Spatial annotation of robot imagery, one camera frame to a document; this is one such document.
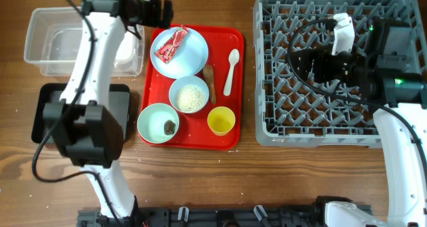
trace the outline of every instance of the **red cutting board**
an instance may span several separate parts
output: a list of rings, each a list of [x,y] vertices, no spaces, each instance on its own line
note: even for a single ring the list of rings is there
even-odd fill
[[[207,42],[209,47],[209,57],[207,63],[213,67],[215,78],[215,92],[217,103],[214,105],[209,100],[206,106],[193,114],[185,114],[177,111],[179,116],[179,129],[176,135],[170,141],[164,144],[151,144],[151,146],[178,147],[178,148],[197,148],[205,150],[228,150],[234,147],[240,139],[240,123],[242,118],[242,93],[243,93],[243,72],[244,72],[244,37],[236,29],[228,27],[210,27],[186,25],[199,32]],[[154,39],[163,31],[156,29],[151,37],[151,44]],[[240,60],[234,69],[232,92],[230,96],[224,96],[224,85],[230,69],[228,56],[233,49],[238,49]],[[200,71],[196,76],[203,79],[203,72]],[[148,61],[147,76],[145,78],[144,95],[141,104],[141,111],[154,103],[169,102],[169,88],[174,79],[160,74]],[[218,106],[226,106],[233,110],[236,115],[236,124],[226,136],[216,136],[207,125],[207,115]]]

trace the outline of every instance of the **red snack packet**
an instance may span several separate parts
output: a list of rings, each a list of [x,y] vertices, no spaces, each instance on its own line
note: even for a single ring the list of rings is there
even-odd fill
[[[178,47],[180,47],[182,40],[188,32],[189,30],[186,26],[181,25],[181,27],[178,27],[176,32],[173,33],[173,36],[155,52],[155,55],[164,63],[168,64],[172,60],[172,57],[175,55]]]

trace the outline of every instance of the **wooden surface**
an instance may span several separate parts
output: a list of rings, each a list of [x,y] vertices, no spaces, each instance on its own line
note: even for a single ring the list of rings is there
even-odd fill
[[[363,147],[267,148],[255,139],[255,68],[252,6],[255,0],[172,0],[175,23],[234,27],[246,38],[242,136],[233,152],[152,148],[135,130],[120,162],[141,207],[253,207],[309,204],[316,196],[345,196],[371,204],[385,219],[388,187],[382,150]],[[42,184],[31,174],[36,145],[31,129],[39,90],[67,78],[43,77],[23,61],[31,12],[66,6],[64,0],[0,1],[0,225],[75,226],[77,211],[99,206],[84,176]],[[420,0],[422,15],[427,4]],[[145,29],[148,45],[152,29]],[[132,121],[139,112],[144,73],[114,78],[132,90]],[[38,169],[59,177],[77,169],[56,151],[42,152]]]

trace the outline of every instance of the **bowl of rice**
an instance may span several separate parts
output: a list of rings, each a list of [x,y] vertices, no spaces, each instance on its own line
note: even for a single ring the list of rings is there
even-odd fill
[[[209,88],[204,80],[196,76],[185,76],[174,81],[169,89],[169,101],[178,111],[194,114],[205,107],[209,99]]]

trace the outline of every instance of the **gray plastic basket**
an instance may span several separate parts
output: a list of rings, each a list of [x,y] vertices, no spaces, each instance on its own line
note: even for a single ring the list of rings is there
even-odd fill
[[[412,26],[407,72],[427,76],[426,40],[417,0],[256,0],[256,138],[265,146],[316,147],[354,144],[381,148],[368,108],[343,103],[302,87],[285,62],[288,43],[298,27],[316,18],[348,13],[354,20],[355,47],[363,55],[368,23],[374,16],[392,17]],[[333,42],[324,25],[298,37],[294,51]],[[333,91],[338,80],[315,86]],[[359,97],[358,88],[343,85],[337,94]]]

